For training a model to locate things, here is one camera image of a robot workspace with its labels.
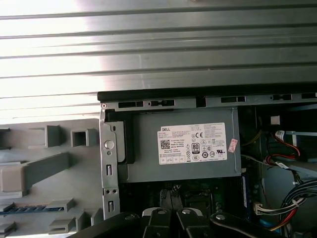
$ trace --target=qr code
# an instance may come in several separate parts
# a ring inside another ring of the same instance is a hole
[[[161,141],[160,141],[160,148],[161,148],[162,150],[170,149],[169,140],[161,140]]]

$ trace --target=80 plus logo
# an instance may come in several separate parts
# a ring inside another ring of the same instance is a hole
[[[192,153],[193,154],[199,154],[200,153],[199,143],[192,143]]]

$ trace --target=white connector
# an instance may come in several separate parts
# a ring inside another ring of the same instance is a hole
[[[254,202],[253,203],[253,210],[254,210],[254,213],[259,216],[259,215],[262,215],[263,213],[261,211],[259,211],[259,208],[262,207],[262,204],[259,203],[259,202]]]

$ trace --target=reflective metal surface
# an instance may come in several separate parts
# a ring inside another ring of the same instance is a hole
[[[0,123],[98,118],[98,91],[316,81],[316,6],[2,0]]]

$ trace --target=power supply label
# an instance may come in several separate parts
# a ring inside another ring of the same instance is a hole
[[[159,164],[227,159],[224,123],[162,126],[158,131]]]

